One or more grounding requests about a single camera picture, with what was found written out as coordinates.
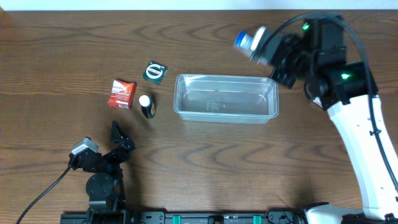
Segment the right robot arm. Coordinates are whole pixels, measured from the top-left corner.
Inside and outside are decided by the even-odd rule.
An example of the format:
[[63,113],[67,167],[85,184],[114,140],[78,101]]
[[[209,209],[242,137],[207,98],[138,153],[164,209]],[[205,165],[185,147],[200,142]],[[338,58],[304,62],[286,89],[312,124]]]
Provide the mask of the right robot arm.
[[306,13],[302,36],[282,27],[260,27],[251,59],[271,65],[271,78],[291,88],[304,81],[308,99],[318,99],[338,130],[362,198],[358,210],[318,203],[302,209],[296,223],[396,223],[397,154],[384,124],[369,60],[354,29],[339,14]]

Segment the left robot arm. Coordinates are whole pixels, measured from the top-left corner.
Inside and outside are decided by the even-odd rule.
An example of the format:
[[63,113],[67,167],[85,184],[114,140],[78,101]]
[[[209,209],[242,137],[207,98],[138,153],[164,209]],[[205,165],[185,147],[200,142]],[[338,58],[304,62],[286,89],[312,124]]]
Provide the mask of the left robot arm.
[[86,183],[86,193],[89,209],[95,213],[116,212],[126,203],[121,164],[130,159],[135,145],[117,121],[112,122],[111,143],[116,148],[102,155],[98,145],[85,137],[69,154],[68,165],[73,170],[82,169],[93,174]]

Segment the blue Kool Fever box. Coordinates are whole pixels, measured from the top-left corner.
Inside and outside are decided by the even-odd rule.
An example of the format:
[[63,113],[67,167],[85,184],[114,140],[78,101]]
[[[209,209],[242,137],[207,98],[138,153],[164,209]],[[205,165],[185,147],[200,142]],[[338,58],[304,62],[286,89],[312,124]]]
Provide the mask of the blue Kool Fever box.
[[233,47],[238,49],[245,56],[250,57],[257,49],[266,30],[266,26],[261,26],[253,36],[249,35],[246,31],[241,30],[234,41]]

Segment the red orange packet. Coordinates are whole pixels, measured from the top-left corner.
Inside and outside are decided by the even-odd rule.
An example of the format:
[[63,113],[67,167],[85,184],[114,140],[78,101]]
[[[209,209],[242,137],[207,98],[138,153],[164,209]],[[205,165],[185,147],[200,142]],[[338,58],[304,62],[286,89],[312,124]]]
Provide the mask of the red orange packet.
[[121,80],[113,81],[111,95],[107,102],[110,108],[131,109],[137,85]]

